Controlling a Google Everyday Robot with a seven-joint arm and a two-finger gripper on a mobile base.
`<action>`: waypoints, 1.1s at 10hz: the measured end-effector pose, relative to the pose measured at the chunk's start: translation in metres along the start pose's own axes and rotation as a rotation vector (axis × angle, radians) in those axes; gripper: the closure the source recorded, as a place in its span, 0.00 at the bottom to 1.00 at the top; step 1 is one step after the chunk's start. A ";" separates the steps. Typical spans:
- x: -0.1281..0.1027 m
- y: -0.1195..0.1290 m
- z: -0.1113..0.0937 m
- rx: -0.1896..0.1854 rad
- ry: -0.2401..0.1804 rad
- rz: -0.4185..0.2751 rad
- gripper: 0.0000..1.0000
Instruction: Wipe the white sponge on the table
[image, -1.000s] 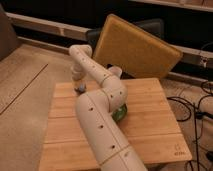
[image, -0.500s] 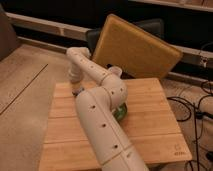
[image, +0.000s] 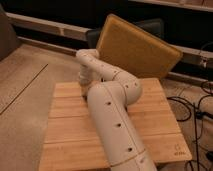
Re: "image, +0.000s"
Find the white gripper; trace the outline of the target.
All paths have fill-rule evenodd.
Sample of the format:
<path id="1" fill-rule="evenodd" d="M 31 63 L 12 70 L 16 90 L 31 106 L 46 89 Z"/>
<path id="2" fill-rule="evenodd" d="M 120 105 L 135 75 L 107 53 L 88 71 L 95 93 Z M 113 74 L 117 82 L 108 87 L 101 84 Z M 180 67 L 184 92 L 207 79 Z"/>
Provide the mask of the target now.
<path id="1" fill-rule="evenodd" d="M 78 80 L 79 80 L 79 84 L 81 86 L 87 86 L 90 84 L 94 84 L 95 80 L 94 80 L 94 76 L 93 76 L 93 70 L 89 67 L 81 65 Z"/>

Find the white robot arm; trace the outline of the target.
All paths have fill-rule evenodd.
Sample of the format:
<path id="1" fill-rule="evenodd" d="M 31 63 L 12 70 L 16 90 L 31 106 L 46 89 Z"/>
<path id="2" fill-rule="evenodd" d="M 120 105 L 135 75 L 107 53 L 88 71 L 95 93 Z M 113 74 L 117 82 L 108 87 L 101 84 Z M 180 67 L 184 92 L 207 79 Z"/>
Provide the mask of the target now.
<path id="1" fill-rule="evenodd" d="M 141 97 L 139 79 L 101 61 L 96 49 L 78 50 L 76 60 L 81 64 L 81 86 L 92 82 L 93 71 L 104 79 L 91 86 L 86 97 L 111 171 L 157 171 L 126 111 L 128 105 Z"/>

